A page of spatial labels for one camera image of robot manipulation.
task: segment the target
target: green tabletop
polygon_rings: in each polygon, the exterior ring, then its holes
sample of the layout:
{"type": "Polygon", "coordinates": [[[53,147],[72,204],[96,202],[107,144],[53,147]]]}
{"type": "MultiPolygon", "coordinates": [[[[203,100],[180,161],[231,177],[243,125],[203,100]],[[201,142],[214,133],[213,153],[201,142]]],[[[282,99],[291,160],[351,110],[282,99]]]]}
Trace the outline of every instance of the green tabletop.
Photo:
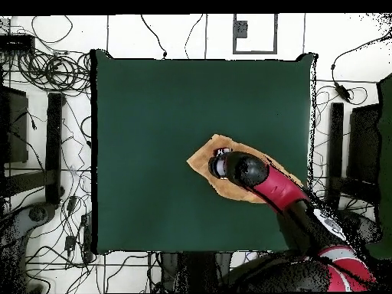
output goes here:
{"type": "Polygon", "coordinates": [[[96,59],[98,251],[286,249],[269,207],[222,198],[186,161],[217,133],[306,183],[313,54],[96,59]]]}

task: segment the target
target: plug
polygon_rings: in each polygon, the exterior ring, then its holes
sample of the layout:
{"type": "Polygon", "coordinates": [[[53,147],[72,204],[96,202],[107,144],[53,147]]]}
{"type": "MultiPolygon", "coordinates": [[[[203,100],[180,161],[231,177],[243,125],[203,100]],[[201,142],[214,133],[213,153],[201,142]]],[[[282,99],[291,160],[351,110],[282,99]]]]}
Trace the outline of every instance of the plug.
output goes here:
{"type": "Polygon", "coordinates": [[[75,196],[71,196],[67,205],[68,217],[72,214],[72,212],[74,212],[76,205],[77,205],[77,198],[75,196]]]}
{"type": "Polygon", "coordinates": [[[335,90],[338,93],[338,95],[344,99],[346,102],[350,103],[350,93],[347,91],[346,88],[335,82],[335,90]]]}
{"type": "Polygon", "coordinates": [[[33,119],[31,119],[31,126],[33,126],[33,130],[36,130],[36,129],[37,129],[37,126],[35,125],[35,123],[34,123],[34,120],[33,120],[33,119]]]}

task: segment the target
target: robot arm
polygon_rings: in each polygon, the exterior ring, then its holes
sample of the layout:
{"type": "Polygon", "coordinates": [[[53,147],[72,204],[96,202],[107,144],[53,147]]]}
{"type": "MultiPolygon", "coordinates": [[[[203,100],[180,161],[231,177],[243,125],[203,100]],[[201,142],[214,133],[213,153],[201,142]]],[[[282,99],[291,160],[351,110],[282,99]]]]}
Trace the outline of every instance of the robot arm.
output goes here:
{"type": "MultiPolygon", "coordinates": [[[[298,266],[282,266],[280,271],[289,267],[288,272],[291,272],[298,267],[299,273],[304,273],[303,268],[309,265],[315,269],[321,267],[326,271],[329,282],[326,290],[329,291],[365,289],[339,269],[345,269],[365,281],[374,280],[366,265],[355,256],[334,212],[321,201],[310,198],[282,172],[254,155],[227,148],[215,151],[209,161],[209,169],[213,176],[227,179],[266,201],[278,214],[281,231],[290,249],[299,251],[304,257],[327,257],[332,263],[324,267],[318,261],[308,261],[298,266]]],[[[286,277],[276,279],[277,283],[285,281],[292,283],[286,277]]]]}
{"type": "Polygon", "coordinates": [[[303,254],[335,245],[347,245],[341,227],[290,178],[254,155],[218,149],[209,161],[210,172],[253,192],[288,224],[292,244],[303,254]]]}

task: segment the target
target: cardboard piece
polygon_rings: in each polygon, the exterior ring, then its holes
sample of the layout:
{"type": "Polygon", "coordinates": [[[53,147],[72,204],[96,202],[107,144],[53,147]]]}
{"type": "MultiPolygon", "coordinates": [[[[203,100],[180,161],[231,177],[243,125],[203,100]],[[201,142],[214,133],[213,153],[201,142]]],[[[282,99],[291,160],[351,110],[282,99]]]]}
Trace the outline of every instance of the cardboard piece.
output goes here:
{"type": "Polygon", "coordinates": [[[220,136],[214,134],[212,138],[203,145],[199,150],[196,151],[188,160],[187,163],[195,170],[198,174],[205,177],[210,185],[217,191],[217,193],[224,197],[235,201],[249,201],[250,203],[266,203],[262,198],[259,198],[253,193],[236,186],[235,184],[229,182],[228,180],[220,180],[215,178],[208,171],[208,161],[213,155],[215,149],[218,148],[231,148],[233,151],[242,151],[255,155],[256,157],[263,160],[266,164],[272,165],[276,169],[280,170],[282,173],[290,177],[296,184],[302,186],[301,181],[294,175],[287,172],[284,167],[282,167],[278,162],[273,160],[268,155],[257,151],[242,143],[237,143],[231,138],[226,136],[220,136]]]}

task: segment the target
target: metal frame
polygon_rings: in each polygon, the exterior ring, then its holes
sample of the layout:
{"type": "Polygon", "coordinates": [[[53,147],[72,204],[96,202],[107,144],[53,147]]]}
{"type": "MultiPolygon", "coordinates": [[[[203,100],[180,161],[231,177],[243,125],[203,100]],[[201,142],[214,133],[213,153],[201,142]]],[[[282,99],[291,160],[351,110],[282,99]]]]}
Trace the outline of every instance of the metal frame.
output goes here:
{"type": "Polygon", "coordinates": [[[278,54],[278,14],[274,14],[273,50],[272,51],[237,51],[237,14],[233,16],[233,54],[278,54]]]}

